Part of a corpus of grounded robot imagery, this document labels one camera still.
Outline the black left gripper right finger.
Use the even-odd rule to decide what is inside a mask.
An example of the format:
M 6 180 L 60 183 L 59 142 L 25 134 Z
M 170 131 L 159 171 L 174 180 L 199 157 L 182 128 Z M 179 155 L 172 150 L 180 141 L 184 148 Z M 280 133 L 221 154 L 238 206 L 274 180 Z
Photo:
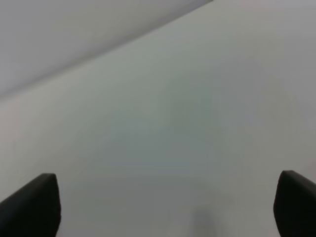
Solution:
M 316 184 L 293 170 L 280 174 L 274 217 L 281 237 L 316 235 Z

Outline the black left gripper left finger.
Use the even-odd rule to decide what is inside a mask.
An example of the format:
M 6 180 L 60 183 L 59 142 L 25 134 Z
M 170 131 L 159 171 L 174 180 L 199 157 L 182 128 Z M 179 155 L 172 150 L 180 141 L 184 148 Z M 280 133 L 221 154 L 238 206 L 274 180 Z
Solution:
M 57 177 L 44 173 L 0 203 L 2 237 L 55 237 L 61 223 Z

